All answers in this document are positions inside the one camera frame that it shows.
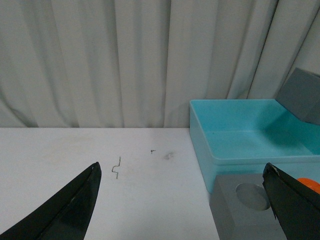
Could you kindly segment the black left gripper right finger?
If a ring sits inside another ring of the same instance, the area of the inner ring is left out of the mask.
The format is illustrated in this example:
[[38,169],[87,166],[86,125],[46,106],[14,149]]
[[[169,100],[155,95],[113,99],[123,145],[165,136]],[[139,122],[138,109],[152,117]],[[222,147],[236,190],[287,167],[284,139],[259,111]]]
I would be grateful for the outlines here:
[[320,194],[271,163],[263,170],[263,187],[288,240],[320,238]]

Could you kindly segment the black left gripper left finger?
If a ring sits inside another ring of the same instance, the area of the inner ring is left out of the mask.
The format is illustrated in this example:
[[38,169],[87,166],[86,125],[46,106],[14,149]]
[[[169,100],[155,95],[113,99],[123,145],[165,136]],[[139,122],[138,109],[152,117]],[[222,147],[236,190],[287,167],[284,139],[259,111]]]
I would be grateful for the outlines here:
[[93,163],[28,216],[2,240],[83,240],[98,198],[101,166]]

